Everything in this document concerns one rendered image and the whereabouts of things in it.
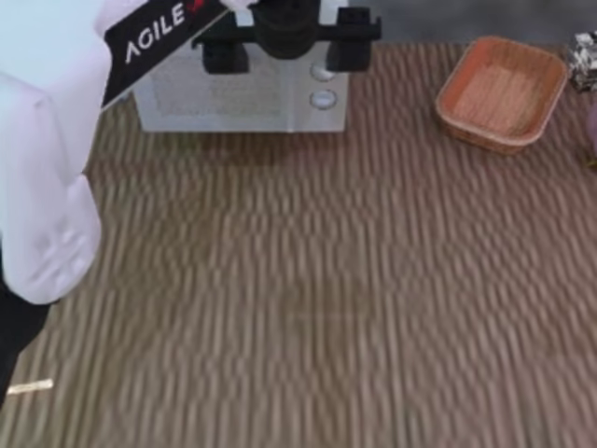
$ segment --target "pink object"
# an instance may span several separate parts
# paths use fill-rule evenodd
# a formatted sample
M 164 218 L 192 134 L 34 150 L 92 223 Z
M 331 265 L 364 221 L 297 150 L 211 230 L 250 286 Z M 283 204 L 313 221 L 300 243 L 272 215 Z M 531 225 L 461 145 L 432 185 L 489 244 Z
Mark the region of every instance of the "pink object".
M 593 143 L 593 155 L 597 157 L 597 103 L 590 107 L 587 116 L 587 133 Z

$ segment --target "terracotta tray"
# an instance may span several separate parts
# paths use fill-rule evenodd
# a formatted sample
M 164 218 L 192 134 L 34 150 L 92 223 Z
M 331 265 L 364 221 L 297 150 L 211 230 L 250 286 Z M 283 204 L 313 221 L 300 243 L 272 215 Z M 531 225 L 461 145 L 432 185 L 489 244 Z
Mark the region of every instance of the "terracotta tray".
M 567 79 L 566 65 L 554 54 L 482 37 L 452 72 L 436 109 L 450 135 L 514 154 L 541 136 Z

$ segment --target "brown rectangular dish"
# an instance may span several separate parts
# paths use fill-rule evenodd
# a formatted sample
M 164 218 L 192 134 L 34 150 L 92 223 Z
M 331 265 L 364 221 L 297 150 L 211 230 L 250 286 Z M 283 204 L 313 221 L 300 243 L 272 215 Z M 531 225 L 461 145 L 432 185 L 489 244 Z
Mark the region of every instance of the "brown rectangular dish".
M 542 135 L 567 78 L 556 55 L 486 36 L 470 45 L 439 93 L 436 110 L 448 134 L 515 154 Z

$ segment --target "basket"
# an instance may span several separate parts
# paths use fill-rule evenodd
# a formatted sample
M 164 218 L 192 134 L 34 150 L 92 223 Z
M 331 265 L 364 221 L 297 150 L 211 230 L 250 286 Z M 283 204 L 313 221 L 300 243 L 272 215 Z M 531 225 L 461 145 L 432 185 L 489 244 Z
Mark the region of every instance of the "basket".
M 470 45 L 439 93 L 436 111 L 449 135 L 516 154 L 541 137 L 567 80 L 556 55 L 486 36 Z

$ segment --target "robotic arm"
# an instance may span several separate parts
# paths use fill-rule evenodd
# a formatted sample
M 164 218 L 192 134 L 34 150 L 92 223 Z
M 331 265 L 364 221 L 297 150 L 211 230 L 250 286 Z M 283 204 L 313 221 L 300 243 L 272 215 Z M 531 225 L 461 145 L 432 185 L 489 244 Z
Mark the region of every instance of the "robotic arm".
M 367 70 L 381 23 L 341 8 L 319 25 L 321 0 L 41 0 L 0 6 L 0 238 L 4 281 L 33 304 L 69 293 L 96 256 L 101 223 L 82 174 L 97 122 L 156 65 L 190 39 L 208 73 L 249 69 L 245 43 L 278 59 L 331 42 L 327 68 Z M 250 7 L 253 27 L 229 9 Z M 31 29 L 48 30 L 39 41 Z

